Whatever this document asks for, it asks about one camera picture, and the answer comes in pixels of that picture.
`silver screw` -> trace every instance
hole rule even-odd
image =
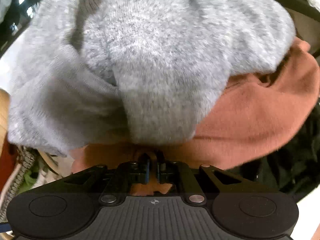
[[[204,196],[201,195],[192,195],[189,197],[189,200],[194,203],[201,203],[204,201]]]
[[[104,195],[101,197],[101,201],[104,203],[113,203],[116,200],[117,200],[116,196],[113,196],[113,195]]]

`gray fuzzy fabric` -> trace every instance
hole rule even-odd
[[[231,75],[276,70],[295,35],[272,0],[43,0],[13,70],[11,143],[188,140]]]

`blue strip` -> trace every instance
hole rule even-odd
[[[0,233],[11,231],[11,226],[9,223],[0,223]]]

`ribbed gray plate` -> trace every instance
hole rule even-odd
[[[133,197],[104,207],[94,222],[66,240],[240,240],[219,228],[207,211],[180,197]]]

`dark blue object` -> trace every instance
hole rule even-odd
[[[0,233],[11,231],[9,223],[0,223]]]

